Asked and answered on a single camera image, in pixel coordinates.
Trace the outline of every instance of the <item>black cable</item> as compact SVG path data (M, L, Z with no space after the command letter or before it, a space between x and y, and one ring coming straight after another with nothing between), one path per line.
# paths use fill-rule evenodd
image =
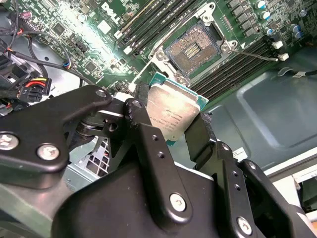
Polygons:
M310 72L306 72L305 75L306 76L312 76L312 75L316 75L317 74L317 70L314 71L310 71Z
M44 33L44 32L40 32L40 31L24 31L21 34L19 34L17 36L17 38L19 38L21 36L25 36L25 35L32 35L32 34L34 34L34 35L44 35L44 36L47 36L47 37L50 37L51 39L53 39L63 49L67 62L71 62L69 54L68 54L67 50L65 49L65 47L58 41L58 39L56 39L54 36L51 36L50 34L47 34L47 33Z
M30 37L29 40L28 40L29 52L30 52L32 58L38 60L38 58L36 57L36 55L35 55L35 53L34 53L34 51L33 51L32 42L33 42L33 38ZM44 78L48 78L48 77L49 77L49 74L48 74L46 68L44 67L44 65L42 65L41 63L38 63L37 65L38 65L38 67L40 68L43 77L44 77Z
M38 59L34 59L32 57L29 57L29 56L26 56L24 54L21 54L19 52L16 52L16 51L13 51L12 52L13 55L15 55L16 57L20 58L20 59L23 59L23 60L27 60L27 61L30 61L30 62L34 62L34 63L40 63L42 65L46 65L46 66L49 66L49 67L53 67L53 68L58 68L58 69L61 69L61 70L64 70L66 72L69 72L71 74L74 74L76 75L77 77L83 79L85 82L87 82L88 84L92 84L92 85L95 85L95 83L93 83L92 81L90 81L88 78L86 78L85 76L81 75L80 73L77 73L76 71L72 70L72 69L65 69L62 65L59 65L59 64L56 64L56 63L50 63L50 62L46 62L46 61L41 61L41 60L38 60Z
M8 48L11 48L15 39L16 39L16 34L18 33L19 30L19 3L18 0L15 0L15 8L16 8L16 16L15 16L15 27L13 31L13 37L8 45Z

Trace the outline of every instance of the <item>screw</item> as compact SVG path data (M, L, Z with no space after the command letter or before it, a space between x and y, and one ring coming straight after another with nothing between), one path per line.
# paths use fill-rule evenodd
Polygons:
M0 135L0 150L12 150L19 144L18 138L10 134Z
M246 219L244 219L243 217L238 217L237 223L238 223L240 229L245 234L247 234L249 236L252 234L252 228L251 228L250 224L248 223L248 221Z
M136 100L134 100L134 101L132 102L132 104L135 105L135 106L137 106L138 108L141 108L141 107L142 107L141 103L139 103L139 102L136 101Z
M96 91L96 94L100 97L105 98L107 95L105 94L105 92L103 90L98 90Z
M222 51L226 52L229 49L229 47L227 45L222 45L221 49Z
M172 207L178 211L178 212L183 212L185 211L186 208L186 202L185 200L178 194L173 193L169 197L170 203L172 204Z
M204 17L203 17L203 21L204 21L204 22L209 22L209 20L210 20L210 17L209 17L209 16L204 16Z
M59 156L59 149L53 145L42 145L38 148L38 156L43 160L54 160Z
M252 162L249 162L249 165L250 165L251 169L253 169L253 170L255 170L257 168Z

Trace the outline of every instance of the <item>capacitor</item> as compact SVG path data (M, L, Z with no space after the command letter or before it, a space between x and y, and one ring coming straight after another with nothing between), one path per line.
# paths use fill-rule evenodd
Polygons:
M270 36L273 34L273 30L271 28L266 27L264 29L264 34L266 34L267 36Z
M299 32L294 32L293 34L292 34L292 36L295 38L295 39L300 39L300 38L302 38L303 37L303 33L301 32L301 31L299 31Z
M24 20L30 19L32 16L33 16L32 12L30 12L30 11L25 11L25 12L20 13L21 19L24 19Z
M85 14L79 14L77 19L80 21L80 22L85 22L87 20L87 16Z
M263 1L263 0L257 1L256 4L255 4L255 8L256 9L264 9L264 8L266 8L265 1Z
M260 18L263 19L263 20L268 20L269 19L269 16L270 16L270 13L268 11L263 11L261 14L260 14Z
M301 12L299 13L300 17L305 17L307 15L307 11L305 9L301 10Z
M301 30L301 27L299 25L292 24L290 25L289 30L293 33L297 33Z

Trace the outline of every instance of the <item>chip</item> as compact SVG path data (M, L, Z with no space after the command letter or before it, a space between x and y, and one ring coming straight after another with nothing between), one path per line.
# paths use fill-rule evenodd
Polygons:
M221 53L216 40L200 21L165 49L166 55L184 76Z
M289 7L293 6L294 4L295 4L295 0L289 0L289 1L287 1L287 5L288 5Z
M89 62L88 64L86 64L86 69L90 72L94 71L97 68L97 66L95 66L92 62Z
M238 15L240 15L242 12L243 12L242 6L238 6L236 9L234 9L234 10L232 11L232 14L235 15L235 16L238 16Z
M65 31L65 28L61 24L57 23L53 30L60 36Z

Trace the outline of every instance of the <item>wire bundle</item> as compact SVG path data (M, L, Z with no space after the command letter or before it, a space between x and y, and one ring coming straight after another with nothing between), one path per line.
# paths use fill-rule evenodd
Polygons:
M38 86L43 86L45 87L45 82L47 81L46 78L35 78L35 79L32 79L30 82L28 82L25 87L28 88L30 86L33 86L33 85L38 85Z

